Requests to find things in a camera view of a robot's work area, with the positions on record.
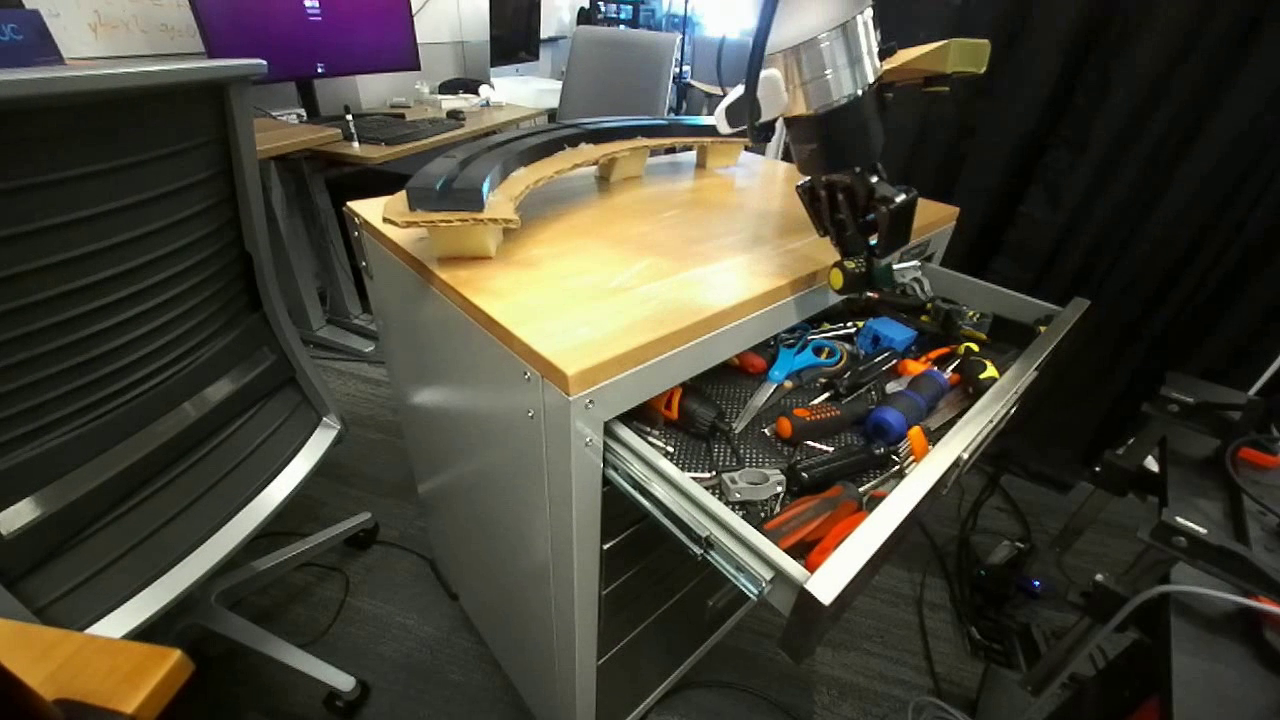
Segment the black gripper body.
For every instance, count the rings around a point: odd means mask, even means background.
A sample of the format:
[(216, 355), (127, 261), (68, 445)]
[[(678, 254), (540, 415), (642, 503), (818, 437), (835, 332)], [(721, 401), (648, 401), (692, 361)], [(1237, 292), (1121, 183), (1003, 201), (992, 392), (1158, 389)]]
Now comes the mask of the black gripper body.
[(851, 167), (804, 175), (795, 195), (811, 229), (855, 273), (872, 273), (914, 239), (917, 190), (885, 179), (880, 171)]

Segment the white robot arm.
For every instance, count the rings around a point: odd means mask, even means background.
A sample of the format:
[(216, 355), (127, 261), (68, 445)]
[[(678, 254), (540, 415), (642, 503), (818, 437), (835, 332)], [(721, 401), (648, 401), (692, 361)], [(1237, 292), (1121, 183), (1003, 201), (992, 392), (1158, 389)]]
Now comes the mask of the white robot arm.
[(880, 109), (896, 88), (986, 75), (986, 34), (880, 50), (872, 0), (762, 0), (745, 80), (714, 109), (721, 135), (774, 125), (795, 162), (795, 195), (835, 249), (843, 282), (872, 278), (914, 239), (917, 190), (880, 167)]

